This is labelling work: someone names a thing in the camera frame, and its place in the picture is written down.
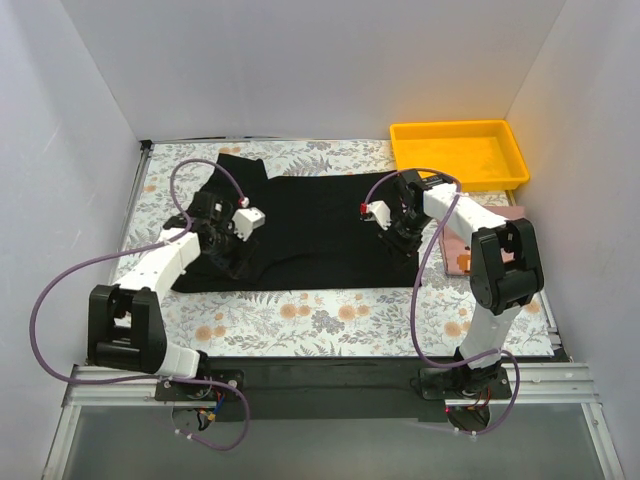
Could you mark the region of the floral table mat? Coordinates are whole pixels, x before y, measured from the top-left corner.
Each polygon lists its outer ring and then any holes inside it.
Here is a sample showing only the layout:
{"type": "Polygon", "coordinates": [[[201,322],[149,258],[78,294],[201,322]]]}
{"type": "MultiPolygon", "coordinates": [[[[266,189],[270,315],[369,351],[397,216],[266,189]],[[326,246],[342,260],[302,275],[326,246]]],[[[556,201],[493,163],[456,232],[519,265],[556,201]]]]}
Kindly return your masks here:
{"type": "MultiPolygon", "coordinates": [[[[269,176],[384,172],[386,140],[248,140],[159,143],[142,158],[125,246],[152,243],[176,202],[187,202],[221,153],[264,162],[269,176]]],[[[448,356],[475,306],[468,281],[430,254],[418,293],[408,288],[167,294],[167,337],[212,356],[448,356]]]]}

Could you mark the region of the aluminium frame rail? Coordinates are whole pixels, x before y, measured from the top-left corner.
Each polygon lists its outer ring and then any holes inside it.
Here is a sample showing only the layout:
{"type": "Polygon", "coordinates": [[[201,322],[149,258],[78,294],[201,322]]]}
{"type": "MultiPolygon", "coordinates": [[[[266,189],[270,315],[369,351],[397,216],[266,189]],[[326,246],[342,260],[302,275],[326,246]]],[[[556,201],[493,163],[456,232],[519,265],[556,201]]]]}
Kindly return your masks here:
{"type": "MultiPolygon", "coordinates": [[[[598,394],[589,369],[580,363],[507,363],[506,370],[512,397],[508,400],[489,398],[469,400],[424,399],[418,388],[419,368],[413,361],[346,360],[297,358],[289,363],[259,362],[255,358],[233,359],[217,369],[238,369],[245,375],[241,392],[248,400],[259,394],[283,394],[292,397],[308,394],[317,400],[321,395],[355,394],[371,397],[376,393],[410,393],[427,401],[442,401],[447,405],[482,404],[484,401],[506,404],[510,400],[522,403],[590,403],[598,394]]],[[[138,405],[162,402],[154,399],[158,382],[169,380],[131,380],[123,372],[99,367],[76,369],[76,384],[67,388],[67,405],[138,405]]],[[[212,381],[212,385],[239,390],[212,381]]]]}

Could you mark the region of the black t shirt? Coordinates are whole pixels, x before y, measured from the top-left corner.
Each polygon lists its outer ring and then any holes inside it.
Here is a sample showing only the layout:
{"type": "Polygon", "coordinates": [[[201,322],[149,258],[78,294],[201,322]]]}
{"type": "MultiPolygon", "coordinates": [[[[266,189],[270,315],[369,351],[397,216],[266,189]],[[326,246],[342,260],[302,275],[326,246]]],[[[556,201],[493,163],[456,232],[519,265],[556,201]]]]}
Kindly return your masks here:
{"type": "Polygon", "coordinates": [[[224,275],[200,256],[172,288],[179,293],[305,289],[393,288],[413,285],[418,259],[396,258],[364,222],[359,205],[370,188],[400,208],[391,181],[378,173],[270,178],[262,160],[221,154],[218,163],[239,183],[266,223],[252,239],[257,248],[246,277],[224,275]]]}

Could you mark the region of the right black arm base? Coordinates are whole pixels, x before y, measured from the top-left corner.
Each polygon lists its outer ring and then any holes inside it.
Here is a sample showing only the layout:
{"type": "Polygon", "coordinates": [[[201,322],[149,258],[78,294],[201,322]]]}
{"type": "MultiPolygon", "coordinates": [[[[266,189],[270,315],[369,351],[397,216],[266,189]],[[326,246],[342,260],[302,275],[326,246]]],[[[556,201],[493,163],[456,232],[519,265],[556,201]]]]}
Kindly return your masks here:
{"type": "Polygon", "coordinates": [[[511,385],[503,367],[485,369],[424,368],[419,371],[418,388],[424,399],[508,400],[511,385]]]}

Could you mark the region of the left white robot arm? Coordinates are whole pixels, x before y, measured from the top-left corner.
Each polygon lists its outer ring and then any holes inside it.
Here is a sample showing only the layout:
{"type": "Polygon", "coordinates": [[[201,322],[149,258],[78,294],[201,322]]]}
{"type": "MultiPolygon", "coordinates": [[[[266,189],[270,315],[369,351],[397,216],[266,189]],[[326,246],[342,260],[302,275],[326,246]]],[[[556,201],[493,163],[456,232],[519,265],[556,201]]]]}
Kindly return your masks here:
{"type": "Polygon", "coordinates": [[[266,215],[248,199],[234,205],[215,194],[196,193],[184,215],[172,216],[163,225],[158,248],[146,252],[115,284],[91,291],[90,363],[178,378],[188,398],[205,398],[213,377],[199,366],[203,355],[169,342],[161,303],[196,260],[209,261],[232,280],[245,275],[257,247],[253,233],[265,221],[266,215]]]}

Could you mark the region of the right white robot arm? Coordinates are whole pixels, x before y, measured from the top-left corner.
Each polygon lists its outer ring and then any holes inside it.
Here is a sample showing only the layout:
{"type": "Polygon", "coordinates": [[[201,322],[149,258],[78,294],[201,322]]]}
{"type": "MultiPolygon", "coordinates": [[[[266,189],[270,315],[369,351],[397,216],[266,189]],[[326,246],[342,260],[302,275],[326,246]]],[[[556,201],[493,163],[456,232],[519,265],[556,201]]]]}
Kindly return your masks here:
{"type": "Polygon", "coordinates": [[[389,174],[402,207],[391,209],[367,196],[360,206],[365,221],[375,221],[380,239],[392,252],[410,258],[422,244],[430,221],[450,228],[470,249],[469,284],[476,301],[471,325],[448,364],[445,385],[475,397],[498,377],[503,346],[514,319],[544,286],[532,223],[510,220],[464,195],[459,180],[433,169],[404,169],[389,174]]]}

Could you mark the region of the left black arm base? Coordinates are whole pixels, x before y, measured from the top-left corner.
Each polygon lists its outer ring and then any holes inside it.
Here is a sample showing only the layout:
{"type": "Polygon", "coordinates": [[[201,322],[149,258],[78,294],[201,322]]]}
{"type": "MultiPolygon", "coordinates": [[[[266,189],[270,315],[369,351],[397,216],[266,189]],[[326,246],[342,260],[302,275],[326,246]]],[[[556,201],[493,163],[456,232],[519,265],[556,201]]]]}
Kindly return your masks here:
{"type": "Polygon", "coordinates": [[[225,397],[225,400],[237,401],[237,394],[230,392],[226,388],[212,385],[211,382],[232,386],[241,391],[244,379],[245,375],[242,370],[216,369],[206,375],[202,383],[162,380],[156,385],[154,399],[162,402],[213,402],[225,397]]]}

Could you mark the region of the folded pink t shirt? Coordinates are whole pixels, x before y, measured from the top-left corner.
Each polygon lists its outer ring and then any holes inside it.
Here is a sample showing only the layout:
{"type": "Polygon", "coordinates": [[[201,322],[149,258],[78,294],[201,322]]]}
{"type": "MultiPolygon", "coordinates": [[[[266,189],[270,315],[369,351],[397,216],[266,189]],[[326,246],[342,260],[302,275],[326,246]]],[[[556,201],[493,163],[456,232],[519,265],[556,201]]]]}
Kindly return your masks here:
{"type": "MultiPolygon", "coordinates": [[[[525,217],[522,206],[487,206],[496,215],[509,220],[525,217]]],[[[468,276],[471,268],[471,250],[451,228],[446,227],[439,239],[444,271],[449,276],[468,276]]]]}

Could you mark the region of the yellow plastic tray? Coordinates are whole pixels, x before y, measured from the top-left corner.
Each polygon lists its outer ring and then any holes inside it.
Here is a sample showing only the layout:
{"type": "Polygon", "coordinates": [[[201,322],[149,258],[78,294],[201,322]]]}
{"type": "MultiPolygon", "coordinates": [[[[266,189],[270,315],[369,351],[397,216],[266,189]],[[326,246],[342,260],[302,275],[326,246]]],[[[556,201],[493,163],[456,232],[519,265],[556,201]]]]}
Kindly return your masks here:
{"type": "Polygon", "coordinates": [[[515,190],[530,173],[507,121],[465,120],[390,126],[396,168],[428,168],[457,178],[465,191],[515,190]]]}

